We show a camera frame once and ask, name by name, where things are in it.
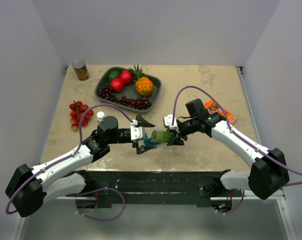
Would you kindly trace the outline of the teal five-day pill organizer strip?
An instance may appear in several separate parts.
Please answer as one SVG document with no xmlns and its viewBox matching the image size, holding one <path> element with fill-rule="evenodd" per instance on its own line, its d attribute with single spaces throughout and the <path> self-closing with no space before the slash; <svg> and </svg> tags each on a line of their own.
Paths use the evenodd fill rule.
<svg viewBox="0 0 302 240">
<path fill-rule="evenodd" d="M 148 137 L 147 134 L 146 134 L 146 138 L 143 142 L 144 142 L 144 145 L 147 146 L 147 147 L 150 147 L 150 146 L 154 147 L 154 146 L 159 144 L 159 142 L 152 141 L 152 139 L 150 137 Z"/>
</svg>

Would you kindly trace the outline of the green pill bottle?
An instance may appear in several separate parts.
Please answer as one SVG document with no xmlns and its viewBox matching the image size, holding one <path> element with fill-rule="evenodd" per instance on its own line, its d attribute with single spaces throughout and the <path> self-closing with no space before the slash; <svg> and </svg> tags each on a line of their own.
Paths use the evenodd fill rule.
<svg viewBox="0 0 302 240">
<path fill-rule="evenodd" d="M 173 132 L 154 130 L 151 133 L 151 140 L 156 143 L 169 143 L 172 140 Z"/>
</svg>

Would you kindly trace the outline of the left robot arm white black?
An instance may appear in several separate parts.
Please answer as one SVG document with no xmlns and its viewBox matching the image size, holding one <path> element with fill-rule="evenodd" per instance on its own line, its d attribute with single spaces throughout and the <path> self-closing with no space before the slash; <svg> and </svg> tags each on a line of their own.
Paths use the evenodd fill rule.
<svg viewBox="0 0 302 240">
<path fill-rule="evenodd" d="M 146 128 L 153 128 L 154 124 L 137 115 L 129 128 L 119 128 L 118 120 L 114 116 L 106 116 L 89 137 L 81 139 L 79 146 L 66 154 L 47 163 L 28 167 L 20 165 L 14 171 L 5 194 L 9 202 L 5 212 L 12 212 L 12 204 L 22 218 L 35 213 L 48 196 L 46 188 L 73 170 L 91 164 L 110 152 L 110 144 L 132 144 L 138 155 L 150 150 L 150 147 L 139 145 L 139 141 L 146 138 Z"/>
</svg>

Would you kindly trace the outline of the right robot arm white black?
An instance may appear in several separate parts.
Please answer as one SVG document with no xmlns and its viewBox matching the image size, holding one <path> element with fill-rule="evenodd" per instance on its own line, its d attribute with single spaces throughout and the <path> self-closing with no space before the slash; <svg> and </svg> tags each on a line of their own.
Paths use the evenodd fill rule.
<svg viewBox="0 0 302 240">
<path fill-rule="evenodd" d="M 224 116 L 218 112 L 209 113 L 200 99 L 186 103 L 186 108 L 190 115 L 186 121 L 179 121 L 171 114 L 163 118 L 164 127 L 173 134 L 167 145 L 182 146 L 188 135 L 200 132 L 223 143 L 250 168 L 250 171 L 225 170 L 220 173 L 214 178 L 214 195 L 223 197 L 231 190 L 249 190 L 266 200 L 289 182 L 281 150 L 270 150 L 228 126 Z"/>
</svg>

